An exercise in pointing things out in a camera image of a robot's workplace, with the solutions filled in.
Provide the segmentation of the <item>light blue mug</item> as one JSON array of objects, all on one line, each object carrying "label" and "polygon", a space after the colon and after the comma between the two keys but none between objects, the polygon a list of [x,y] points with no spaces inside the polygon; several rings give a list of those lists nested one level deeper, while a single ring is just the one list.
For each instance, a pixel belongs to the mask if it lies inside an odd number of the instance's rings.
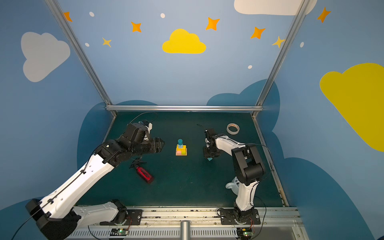
[{"label": "light blue mug", "polygon": [[239,194],[240,182],[237,177],[235,177],[231,182],[226,184],[226,189],[231,190],[235,195]]}]

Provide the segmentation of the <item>left circuit board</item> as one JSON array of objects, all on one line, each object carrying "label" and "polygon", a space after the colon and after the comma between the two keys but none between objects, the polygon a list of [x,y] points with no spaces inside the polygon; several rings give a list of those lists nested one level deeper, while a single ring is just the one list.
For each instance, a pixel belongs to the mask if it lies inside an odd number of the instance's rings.
[{"label": "left circuit board", "polygon": [[125,238],[126,236],[129,235],[129,230],[128,228],[124,229],[111,229],[110,231],[110,237],[120,237],[120,238]]}]

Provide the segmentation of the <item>right circuit board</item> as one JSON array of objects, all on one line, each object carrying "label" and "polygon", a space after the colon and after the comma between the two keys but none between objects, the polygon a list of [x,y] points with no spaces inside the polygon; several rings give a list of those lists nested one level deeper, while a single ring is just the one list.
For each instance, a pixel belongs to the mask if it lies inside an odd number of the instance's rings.
[{"label": "right circuit board", "polygon": [[252,230],[246,228],[237,228],[236,233],[237,240],[250,240],[254,235]]}]

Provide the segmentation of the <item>aluminium front rail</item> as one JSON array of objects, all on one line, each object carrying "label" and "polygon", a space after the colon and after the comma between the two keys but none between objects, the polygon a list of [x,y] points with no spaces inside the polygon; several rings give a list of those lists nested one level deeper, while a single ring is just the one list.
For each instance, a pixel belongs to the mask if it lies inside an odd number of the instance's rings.
[{"label": "aluminium front rail", "polygon": [[[93,224],[76,229],[69,240],[180,240],[182,221],[191,222],[191,240],[237,240],[237,228],[253,231],[251,240],[307,240],[296,208],[256,208],[260,225],[222,225],[218,207],[130,207],[143,210],[138,226]],[[110,237],[111,229],[128,228],[125,238]]]}]

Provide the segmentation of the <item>white tape roll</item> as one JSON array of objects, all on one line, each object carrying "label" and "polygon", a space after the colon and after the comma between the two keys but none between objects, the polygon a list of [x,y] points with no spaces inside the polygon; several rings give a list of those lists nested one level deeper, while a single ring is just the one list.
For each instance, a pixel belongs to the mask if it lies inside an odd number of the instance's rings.
[{"label": "white tape roll", "polygon": [[240,132],[240,127],[235,123],[229,123],[227,125],[227,132],[230,135],[237,135]]}]

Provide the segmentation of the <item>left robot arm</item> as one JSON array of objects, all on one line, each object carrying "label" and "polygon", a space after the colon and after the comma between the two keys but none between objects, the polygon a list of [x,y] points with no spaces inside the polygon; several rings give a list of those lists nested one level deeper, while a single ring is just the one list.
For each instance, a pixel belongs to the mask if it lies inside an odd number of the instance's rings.
[{"label": "left robot arm", "polygon": [[131,219],[118,200],[90,207],[77,207],[78,200],[101,178],[133,156],[162,151],[161,138],[141,142],[108,140],[99,145],[89,160],[64,184],[41,200],[33,199],[26,209],[41,233],[49,240],[64,240],[77,228],[93,224],[124,225]]}]

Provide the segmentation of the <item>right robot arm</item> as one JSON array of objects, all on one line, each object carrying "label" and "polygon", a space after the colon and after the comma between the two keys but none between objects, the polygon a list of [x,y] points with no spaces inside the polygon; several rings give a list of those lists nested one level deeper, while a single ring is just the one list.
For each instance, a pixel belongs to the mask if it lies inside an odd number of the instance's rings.
[{"label": "right robot arm", "polygon": [[205,158],[209,160],[217,158],[221,152],[232,157],[236,178],[239,181],[234,215],[239,222],[250,217],[254,212],[256,189],[266,174],[257,145],[240,143],[226,135],[215,134],[212,130],[205,130],[205,142],[206,146],[203,148]]}]

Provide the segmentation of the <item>circuit board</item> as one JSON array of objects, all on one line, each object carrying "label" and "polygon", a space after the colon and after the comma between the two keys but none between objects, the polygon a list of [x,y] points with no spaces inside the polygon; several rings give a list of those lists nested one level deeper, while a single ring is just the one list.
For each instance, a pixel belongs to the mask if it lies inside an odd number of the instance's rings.
[{"label": "circuit board", "polygon": [[125,238],[126,236],[129,235],[129,230],[128,228],[124,229],[111,229],[110,231],[110,237],[120,237],[120,238]]},{"label": "circuit board", "polygon": [[237,228],[236,233],[237,240],[250,240],[254,235],[252,230],[246,228]]}]

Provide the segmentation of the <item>aluminium cage frame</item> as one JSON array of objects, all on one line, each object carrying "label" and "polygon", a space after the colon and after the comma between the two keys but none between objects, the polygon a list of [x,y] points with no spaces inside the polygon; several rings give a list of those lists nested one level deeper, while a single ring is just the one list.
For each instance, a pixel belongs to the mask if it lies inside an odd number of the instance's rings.
[{"label": "aluminium cage frame", "polygon": [[110,97],[107,94],[100,78],[96,74],[90,60],[86,56],[85,51],[80,46],[80,42],[77,39],[72,27],[64,17],[64,13],[58,1],[45,1],[49,7],[51,13],[58,22],[63,33],[67,37],[69,43],[74,49],[74,52],[78,56],[84,69],[89,75],[91,81],[96,87],[99,95],[106,104],[106,110],[116,117],[117,112],[252,112],[252,118],[255,118],[258,112],[263,110],[263,103],[270,92],[270,89],[279,73],[281,66],[289,52],[289,49],[307,15],[307,10],[310,8],[312,1],[302,1],[299,5],[298,11],[293,19],[293,22],[288,30],[286,41],[281,47],[279,54],[275,60],[273,68],[267,78],[264,87],[258,97],[255,106],[203,106],[203,105],[174,105],[174,106],[145,106],[145,105],[114,105]]}]

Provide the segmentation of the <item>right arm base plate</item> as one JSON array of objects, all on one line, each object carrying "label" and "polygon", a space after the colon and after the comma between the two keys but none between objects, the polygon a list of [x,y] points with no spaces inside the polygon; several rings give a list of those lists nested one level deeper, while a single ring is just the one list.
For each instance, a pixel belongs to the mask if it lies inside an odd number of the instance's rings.
[{"label": "right arm base plate", "polygon": [[260,225],[259,212],[256,209],[240,211],[238,209],[219,208],[217,214],[222,225]]}]

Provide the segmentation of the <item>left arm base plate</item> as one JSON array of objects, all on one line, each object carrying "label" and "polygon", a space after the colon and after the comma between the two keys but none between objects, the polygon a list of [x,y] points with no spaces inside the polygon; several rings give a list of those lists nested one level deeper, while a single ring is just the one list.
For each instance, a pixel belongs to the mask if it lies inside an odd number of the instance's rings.
[{"label": "left arm base plate", "polygon": [[119,211],[111,224],[115,226],[138,226],[141,223],[142,214],[143,210],[140,209]]}]

